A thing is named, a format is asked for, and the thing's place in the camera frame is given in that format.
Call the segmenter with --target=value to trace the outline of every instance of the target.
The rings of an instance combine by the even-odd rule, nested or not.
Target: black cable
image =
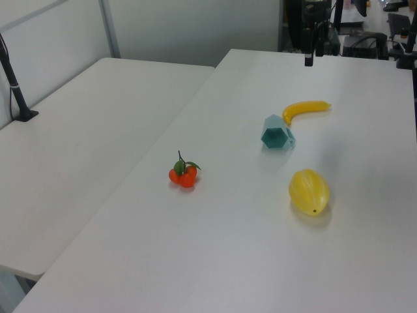
[[[10,118],[14,121],[13,114],[12,114],[12,88],[9,87],[10,93],[8,94],[8,110],[10,112]]]
[[[367,47],[368,49],[370,49],[371,47],[372,47],[372,45],[374,44],[374,43],[376,43],[376,39],[373,41],[373,42],[371,42],[371,44]]]
[[[6,42],[3,39],[3,36],[1,35],[1,33],[0,33],[0,41],[1,41],[0,43],[1,43],[2,47],[4,47],[4,49],[6,51],[6,55],[7,55],[7,58],[8,58],[7,45],[6,45]],[[9,89],[10,89],[10,92],[8,94],[8,110],[10,112],[10,118],[12,119],[12,121],[14,121],[13,114],[12,114],[12,87],[10,86]]]
[[[6,42],[5,42],[5,40],[3,39],[3,36],[1,36],[1,33],[0,33],[0,41],[1,41],[1,45],[2,45],[3,47],[5,47],[6,54],[7,54],[7,57],[8,57],[8,50],[7,50]]]

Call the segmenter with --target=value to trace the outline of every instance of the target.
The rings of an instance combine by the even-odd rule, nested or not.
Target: toy banana
[[[332,105],[325,101],[303,101],[291,104],[282,112],[283,120],[291,125],[293,117],[300,113],[326,111]]]

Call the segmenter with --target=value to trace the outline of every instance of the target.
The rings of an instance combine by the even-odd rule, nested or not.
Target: white wall
[[[2,35],[29,107],[110,56],[100,0],[65,1]],[[0,128],[9,122],[8,81],[0,67]]]
[[[217,66],[231,48],[277,51],[281,0],[103,0],[122,58]]]

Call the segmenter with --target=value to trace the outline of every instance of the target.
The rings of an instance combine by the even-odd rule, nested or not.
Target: white table
[[[309,99],[331,112],[264,149],[264,119]],[[167,178],[178,149],[191,191]],[[303,168],[330,186],[316,218],[290,204]],[[231,50],[15,313],[415,312],[416,186],[410,71]]]
[[[0,131],[0,269],[39,279],[214,69],[103,59]]]

